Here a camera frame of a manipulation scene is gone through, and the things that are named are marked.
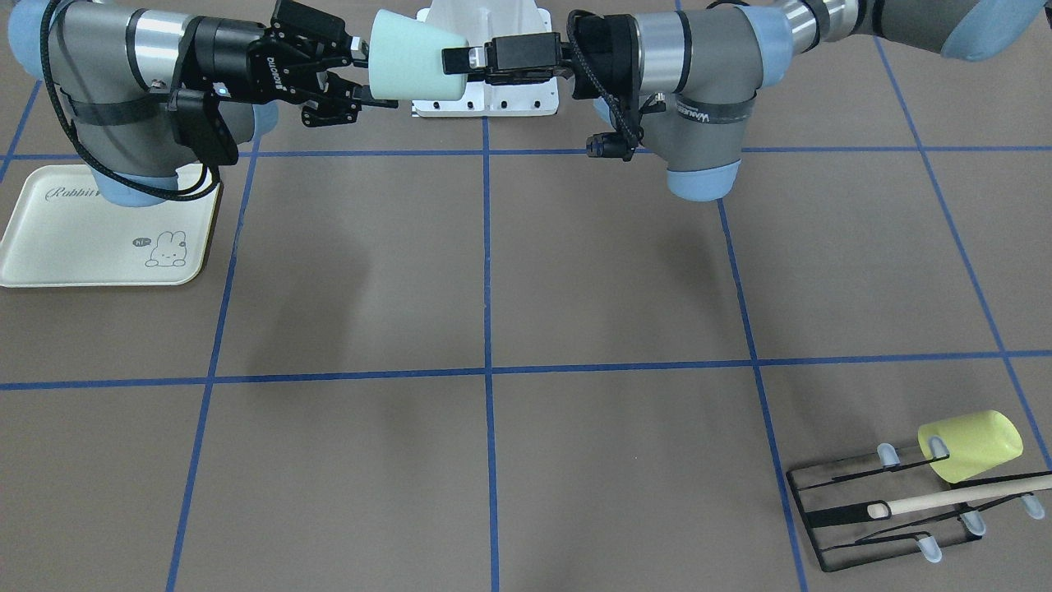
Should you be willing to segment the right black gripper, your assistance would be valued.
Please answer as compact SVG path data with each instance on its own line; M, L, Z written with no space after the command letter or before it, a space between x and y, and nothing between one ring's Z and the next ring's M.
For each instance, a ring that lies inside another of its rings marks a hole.
M325 78L325 58L367 62L367 42L345 29L338 16L297 1L275 3L271 27L203 16L191 41L191 88L215 91L220 84L225 98L242 104L300 104L310 128L353 124L367 106L397 109L397 99L376 98L368 84L333 72Z

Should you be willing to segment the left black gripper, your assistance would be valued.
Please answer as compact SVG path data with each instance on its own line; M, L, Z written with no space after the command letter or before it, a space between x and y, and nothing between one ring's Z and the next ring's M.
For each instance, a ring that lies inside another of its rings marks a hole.
M492 86L529 86L574 77L568 45L557 33L500 36L481 46L442 49L444 75L486 77Z

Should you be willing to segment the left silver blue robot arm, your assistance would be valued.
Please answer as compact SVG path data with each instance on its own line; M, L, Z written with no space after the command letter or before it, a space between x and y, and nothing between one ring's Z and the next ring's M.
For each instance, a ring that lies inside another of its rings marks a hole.
M1021 37L1048 1L717 1L705 11L600 16L573 11L565 33L495 37L442 49L447 74L495 86L555 77L605 106L609 132L586 154L628 161L639 147L667 165L669 190L692 201L732 190L756 95L793 58L864 35L978 62Z

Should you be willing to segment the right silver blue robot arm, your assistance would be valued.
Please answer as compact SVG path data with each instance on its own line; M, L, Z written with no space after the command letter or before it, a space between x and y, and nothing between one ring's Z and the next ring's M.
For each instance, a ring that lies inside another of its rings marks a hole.
M277 105L305 127L394 109L340 67L369 48L328 12L278 1L268 23L106 1L15 1L12 56L43 84L72 147L112 203L188 202L217 190L239 150L274 130Z

